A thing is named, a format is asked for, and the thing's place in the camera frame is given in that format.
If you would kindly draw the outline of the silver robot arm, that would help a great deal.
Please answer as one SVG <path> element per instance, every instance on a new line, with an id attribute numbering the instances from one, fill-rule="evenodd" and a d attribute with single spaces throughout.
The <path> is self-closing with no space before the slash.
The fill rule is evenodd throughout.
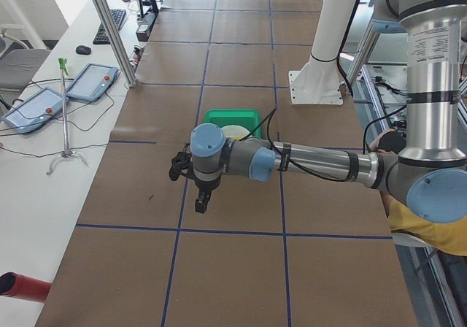
<path id="1" fill-rule="evenodd" d="M 304 172 L 334 182 L 359 182 L 389 193 L 432 223 L 466 216 L 466 154 L 458 148 L 460 22 L 466 0 L 376 0 L 377 18 L 394 20 L 408 34 L 407 140 L 397 155 L 225 137 L 214 124 L 190 137 L 188 176 L 205 212 L 222 174 L 267 181 L 274 169 Z"/>

